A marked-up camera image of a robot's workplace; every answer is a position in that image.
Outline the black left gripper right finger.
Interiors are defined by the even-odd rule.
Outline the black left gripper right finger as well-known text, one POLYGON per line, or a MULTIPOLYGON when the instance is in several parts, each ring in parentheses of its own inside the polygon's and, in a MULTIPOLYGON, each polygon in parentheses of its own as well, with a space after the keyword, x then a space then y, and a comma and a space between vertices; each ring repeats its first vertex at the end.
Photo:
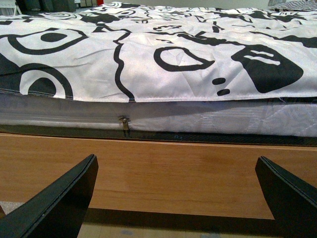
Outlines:
POLYGON ((285 238, 317 236, 317 188, 260 156, 255 171, 266 203, 285 238))

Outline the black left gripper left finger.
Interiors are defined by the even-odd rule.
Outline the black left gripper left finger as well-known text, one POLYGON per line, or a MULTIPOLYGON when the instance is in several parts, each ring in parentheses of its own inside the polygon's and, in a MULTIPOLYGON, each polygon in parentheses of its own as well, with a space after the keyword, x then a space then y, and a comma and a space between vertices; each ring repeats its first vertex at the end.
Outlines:
POLYGON ((98 161, 89 155, 0 221, 2 238, 76 238, 91 202, 98 161))

